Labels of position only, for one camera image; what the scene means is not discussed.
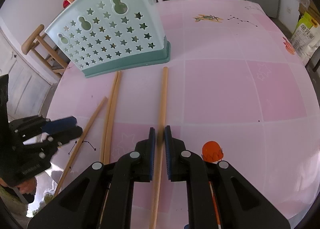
table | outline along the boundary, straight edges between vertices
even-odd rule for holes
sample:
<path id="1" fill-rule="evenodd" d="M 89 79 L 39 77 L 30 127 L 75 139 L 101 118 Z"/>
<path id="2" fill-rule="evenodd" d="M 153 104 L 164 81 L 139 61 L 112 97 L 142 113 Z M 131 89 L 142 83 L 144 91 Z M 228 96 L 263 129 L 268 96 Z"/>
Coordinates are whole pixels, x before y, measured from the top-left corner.
<path id="1" fill-rule="evenodd" d="M 157 127 L 162 68 L 169 68 L 166 125 L 199 155 L 216 141 L 230 162 L 283 215 L 313 202 L 319 187 L 320 110 L 311 80 L 282 32 L 258 4 L 244 0 L 171 0 L 158 10 L 172 46 L 167 64 L 123 71 L 111 161 Z M 48 118 L 75 116 L 85 126 L 114 73 L 85 79 L 65 71 Z M 64 187 L 99 160 L 106 108 L 98 115 Z M 65 168 L 74 143 L 52 162 Z M 162 175 L 158 228 L 188 224 L 186 185 Z M 57 182 L 61 171 L 52 173 Z M 152 184 L 136 183 L 132 227 L 148 228 Z"/>

light blue plastic basket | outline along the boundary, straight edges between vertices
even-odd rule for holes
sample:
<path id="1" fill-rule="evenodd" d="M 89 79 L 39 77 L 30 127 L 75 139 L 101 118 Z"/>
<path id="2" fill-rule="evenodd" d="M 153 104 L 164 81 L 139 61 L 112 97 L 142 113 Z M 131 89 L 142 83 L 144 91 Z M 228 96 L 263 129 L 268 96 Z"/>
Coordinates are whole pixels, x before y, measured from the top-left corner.
<path id="1" fill-rule="evenodd" d="M 153 0 L 75 0 L 45 32 L 86 77 L 170 60 Z"/>

wooden chair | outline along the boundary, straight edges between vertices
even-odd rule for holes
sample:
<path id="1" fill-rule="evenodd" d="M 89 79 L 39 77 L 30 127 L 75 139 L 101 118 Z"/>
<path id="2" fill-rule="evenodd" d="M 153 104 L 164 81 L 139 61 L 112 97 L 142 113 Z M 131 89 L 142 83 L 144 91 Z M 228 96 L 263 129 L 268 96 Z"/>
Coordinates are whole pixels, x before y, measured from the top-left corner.
<path id="1" fill-rule="evenodd" d="M 52 72 L 54 72 L 58 77 L 61 77 L 64 71 L 66 70 L 68 63 L 61 59 L 61 57 L 57 54 L 57 49 L 53 49 L 49 44 L 44 41 L 44 37 L 46 36 L 46 33 L 40 36 L 40 33 L 44 30 L 44 25 L 40 25 L 36 28 L 36 30 L 31 34 L 30 37 L 23 43 L 21 46 L 22 53 L 25 55 L 28 54 L 28 52 L 31 50 L 34 52 L 34 54 L 43 62 Z M 42 44 L 44 48 L 48 51 L 49 57 L 46 59 L 39 54 L 39 52 L 36 50 L 36 47 Z M 52 65 L 49 64 L 50 60 L 54 59 L 57 63 L 61 65 L 61 68 L 59 67 L 56 69 Z"/>

basket base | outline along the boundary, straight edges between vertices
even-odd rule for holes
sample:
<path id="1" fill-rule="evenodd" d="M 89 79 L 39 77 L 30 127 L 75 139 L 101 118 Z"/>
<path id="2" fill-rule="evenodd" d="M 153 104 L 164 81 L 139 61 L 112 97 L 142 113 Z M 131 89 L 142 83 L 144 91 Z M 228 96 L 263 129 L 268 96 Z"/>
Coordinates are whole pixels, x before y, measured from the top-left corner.
<path id="1" fill-rule="evenodd" d="M 170 42 L 164 37 L 164 48 L 161 50 L 145 52 L 128 57 L 119 58 L 106 62 L 88 69 L 83 70 L 86 78 L 147 65 L 163 64 L 170 61 Z"/>

orange decoration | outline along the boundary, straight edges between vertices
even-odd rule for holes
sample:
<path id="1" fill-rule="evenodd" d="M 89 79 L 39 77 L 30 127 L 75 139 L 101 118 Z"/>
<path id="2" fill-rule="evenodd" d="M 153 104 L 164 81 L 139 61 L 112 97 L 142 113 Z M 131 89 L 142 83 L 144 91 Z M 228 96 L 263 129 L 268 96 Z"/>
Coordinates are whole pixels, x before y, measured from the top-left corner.
<path id="1" fill-rule="evenodd" d="M 202 147 L 202 158 L 206 162 L 216 162 L 222 160 L 223 152 L 217 142 L 209 141 Z"/>
<path id="2" fill-rule="evenodd" d="M 284 37 L 282 37 L 282 38 L 283 38 L 284 41 L 285 41 L 285 42 L 283 42 L 283 44 L 285 44 L 285 49 L 287 49 L 287 51 L 288 51 L 290 54 L 294 55 L 295 50 L 294 50 L 293 46 L 292 46 Z"/>

